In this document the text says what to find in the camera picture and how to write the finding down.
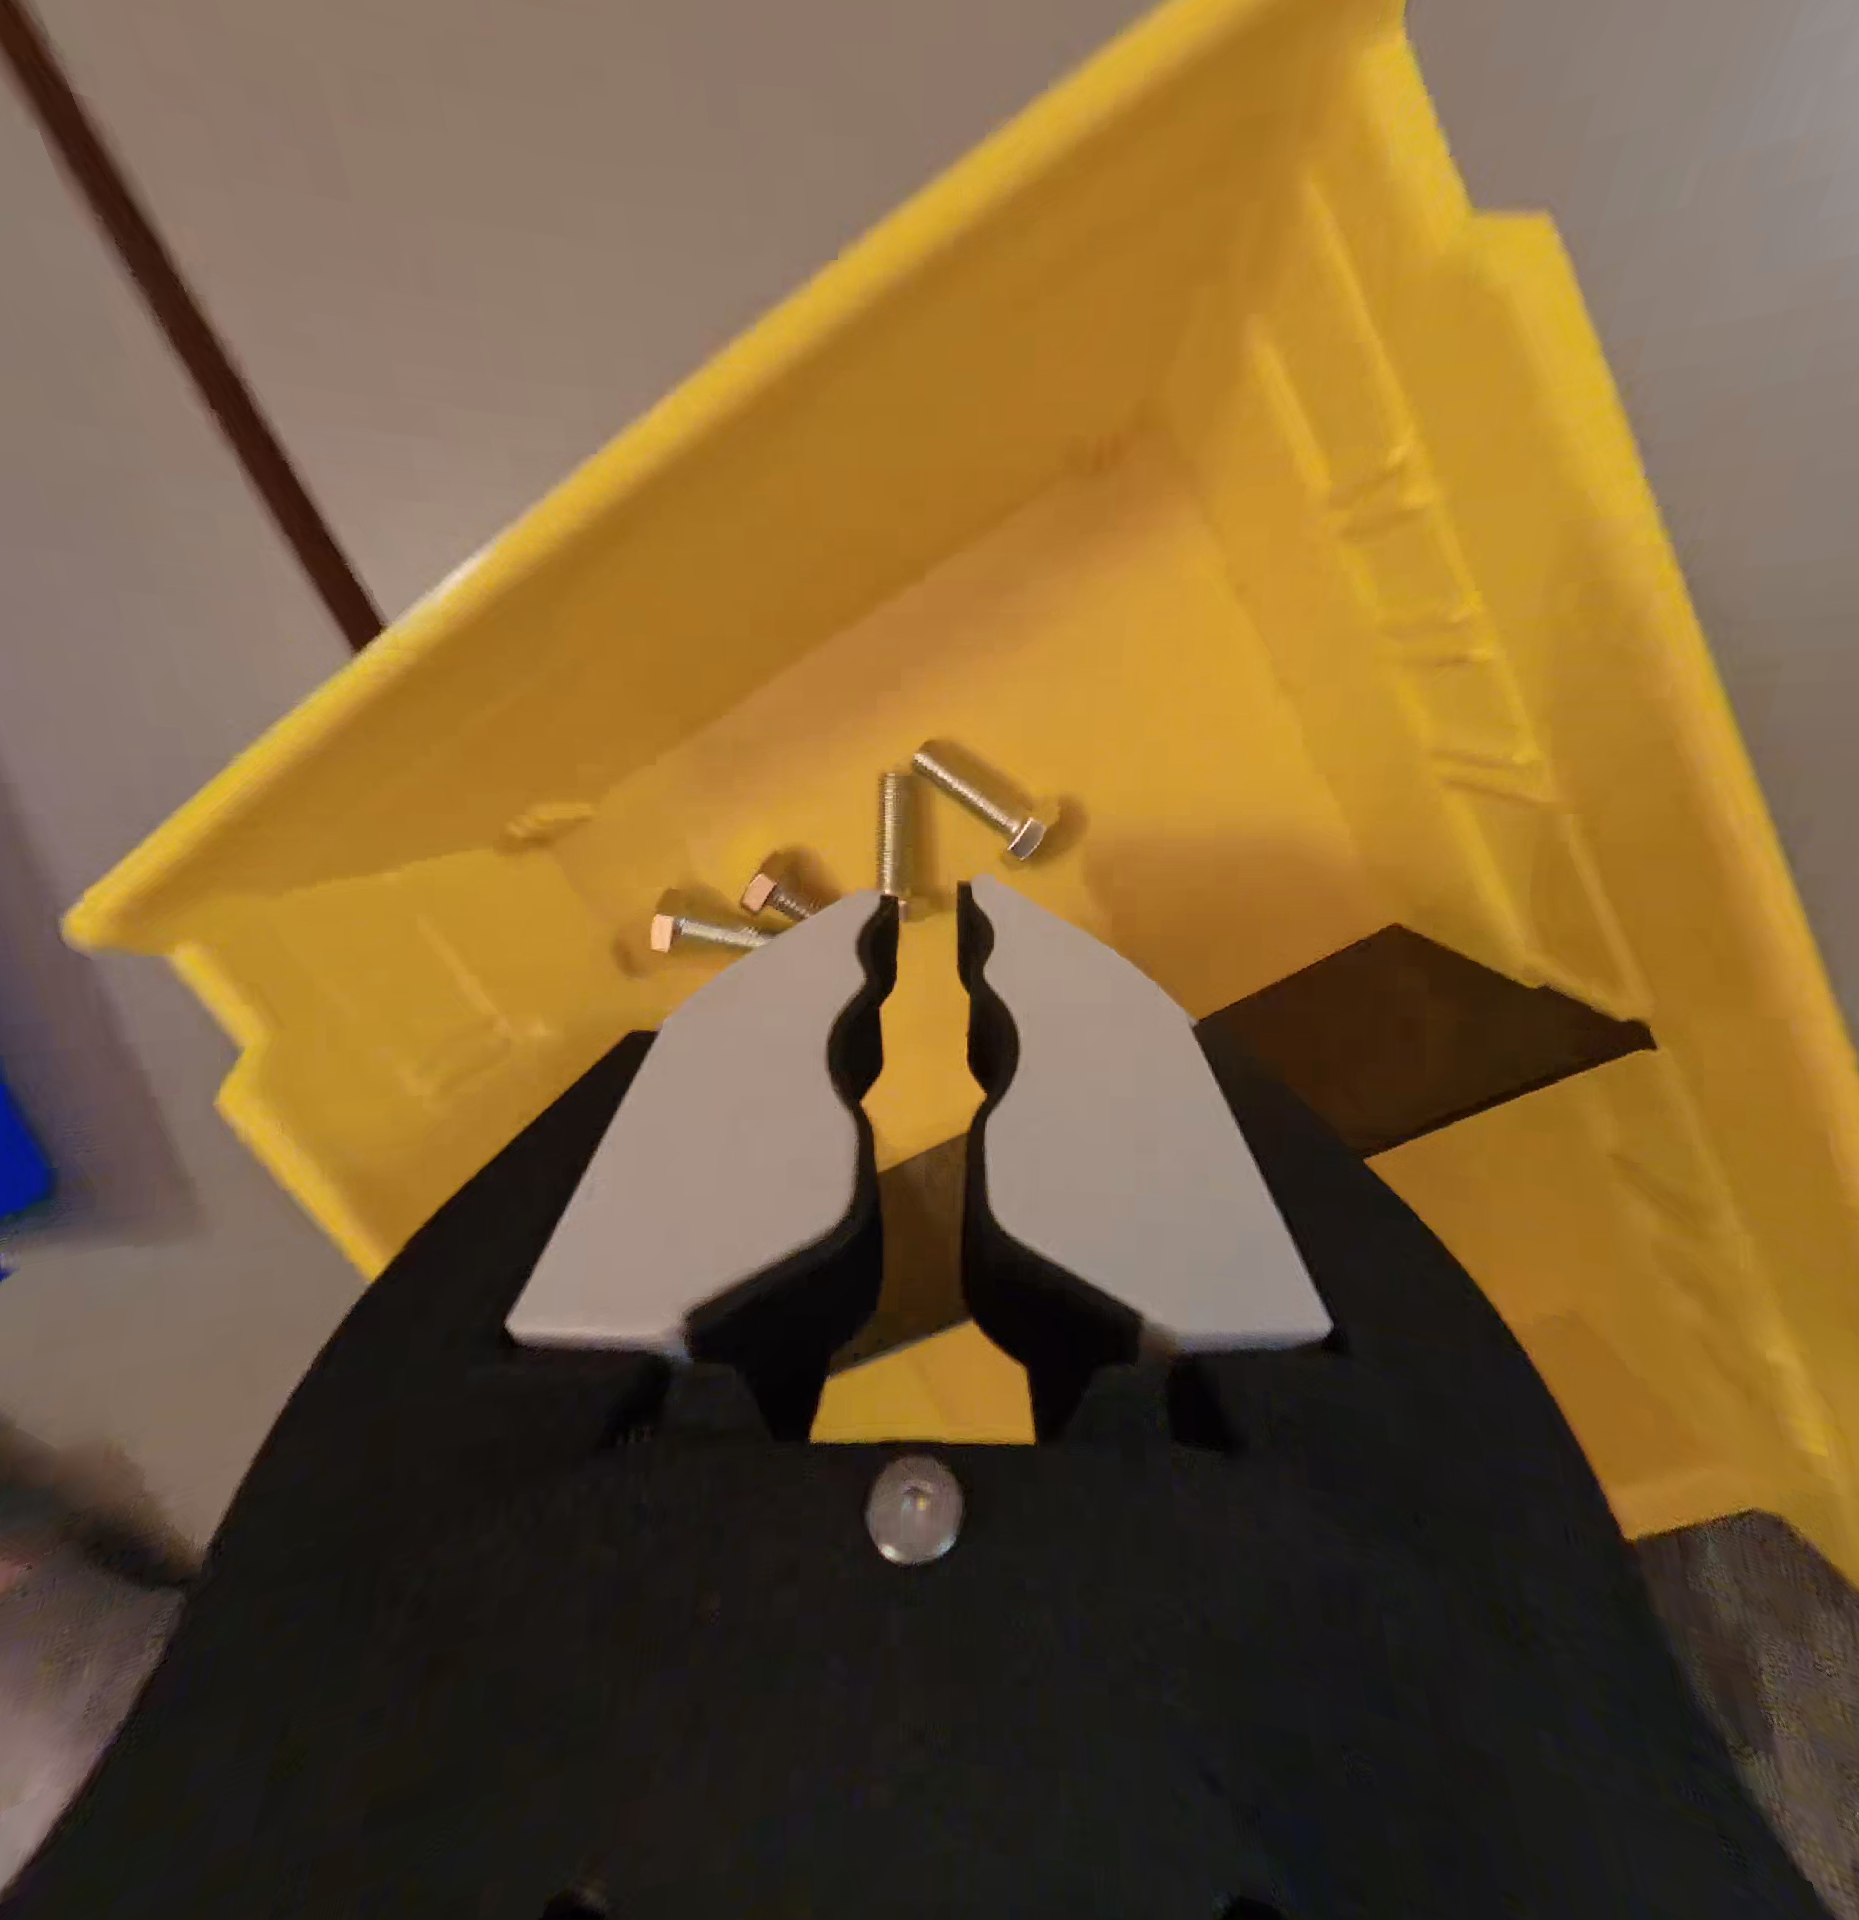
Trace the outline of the yellow plastic bin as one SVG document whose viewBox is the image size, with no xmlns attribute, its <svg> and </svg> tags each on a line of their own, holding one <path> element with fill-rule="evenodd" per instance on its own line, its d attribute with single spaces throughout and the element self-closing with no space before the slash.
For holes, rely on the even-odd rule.
<svg viewBox="0 0 1859 1920">
<path fill-rule="evenodd" d="M 1210 1015 L 1400 925 L 1653 1049 L 1403 1150 L 1626 1532 L 1859 1586 L 1859 1064 L 1556 229 L 1403 3 L 1164 3 L 713 355 L 71 907 L 364 1276 L 942 736 Z"/>
</svg>

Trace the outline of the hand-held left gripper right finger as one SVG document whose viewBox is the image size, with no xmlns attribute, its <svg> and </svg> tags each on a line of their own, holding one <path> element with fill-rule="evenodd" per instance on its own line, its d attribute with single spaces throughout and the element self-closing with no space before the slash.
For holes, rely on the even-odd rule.
<svg viewBox="0 0 1859 1920">
<path fill-rule="evenodd" d="M 1318 1347 L 1331 1315 L 1181 1004 L 994 876 L 963 886 L 957 973 L 964 1304 L 1038 1442 L 1108 1368 Z"/>
</svg>

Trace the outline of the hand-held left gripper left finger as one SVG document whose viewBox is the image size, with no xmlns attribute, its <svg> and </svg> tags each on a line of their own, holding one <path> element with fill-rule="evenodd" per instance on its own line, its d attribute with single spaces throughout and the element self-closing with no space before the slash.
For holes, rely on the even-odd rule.
<svg viewBox="0 0 1859 1920">
<path fill-rule="evenodd" d="M 773 1437 L 808 1439 L 883 1289 L 863 1102 L 899 932 L 892 898 L 846 895 L 663 1019 L 509 1308 L 515 1344 L 728 1366 Z"/>
</svg>

